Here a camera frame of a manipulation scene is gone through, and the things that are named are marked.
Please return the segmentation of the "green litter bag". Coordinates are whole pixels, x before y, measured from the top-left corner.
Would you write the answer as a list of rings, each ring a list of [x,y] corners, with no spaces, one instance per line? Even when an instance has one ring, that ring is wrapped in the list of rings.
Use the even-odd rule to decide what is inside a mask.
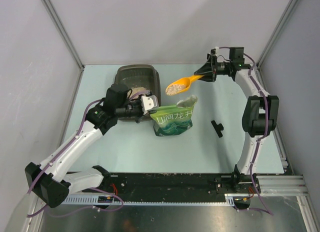
[[[150,117],[156,136],[177,136],[193,127],[192,115],[198,101],[195,95],[178,101],[174,105],[161,106]]]

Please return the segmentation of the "yellow plastic scoop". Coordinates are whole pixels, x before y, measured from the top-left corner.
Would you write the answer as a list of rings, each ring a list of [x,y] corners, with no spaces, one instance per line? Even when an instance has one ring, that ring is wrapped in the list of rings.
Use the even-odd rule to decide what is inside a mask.
[[[190,89],[190,86],[193,82],[201,79],[202,77],[203,75],[192,75],[189,77],[180,78],[167,86],[165,89],[165,94],[168,96],[174,96],[184,93]]]

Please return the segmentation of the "black bag clip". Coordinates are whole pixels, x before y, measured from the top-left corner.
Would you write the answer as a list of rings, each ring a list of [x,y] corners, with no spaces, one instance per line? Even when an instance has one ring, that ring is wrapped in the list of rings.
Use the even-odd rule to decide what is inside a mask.
[[[223,137],[224,126],[221,123],[217,123],[215,120],[211,121],[211,124],[219,138]]]

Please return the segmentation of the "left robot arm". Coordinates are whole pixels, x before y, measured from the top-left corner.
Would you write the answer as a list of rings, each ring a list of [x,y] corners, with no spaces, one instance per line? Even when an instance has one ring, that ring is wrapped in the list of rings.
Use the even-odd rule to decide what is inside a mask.
[[[41,163],[29,163],[25,174],[28,193],[37,195],[47,207],[56,208],[68,195],[96,188],[110,188],[109,173],[100,165],[82,172],[68,173],[76,160],[102,138],[119,119],[136,123],[156,111],[158,98],[149,90],[132,94],[124,84],[113,84],[105,97],[91,102],[84,110],[79,128],[55,152]]]

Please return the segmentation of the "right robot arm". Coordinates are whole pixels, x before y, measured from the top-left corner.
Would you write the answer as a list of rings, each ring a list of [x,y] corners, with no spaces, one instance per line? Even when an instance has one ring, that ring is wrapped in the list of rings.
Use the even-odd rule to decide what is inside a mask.
[[[217,186],[232,188],[242,193],[249,186],[256,187],[257,161],[263,143],[276,129],[280,100],[270,95],[258,82],[256,62],[245,53],[243,47],[229,47],[229,56],[218,61],[219,47],[207,54],[205,64],[194,72],[202,81],[215,82],[218,76],[228,76],[241,88],[247,102],[241,119],[245,140],[240,158],[230,178],[218,178]]]

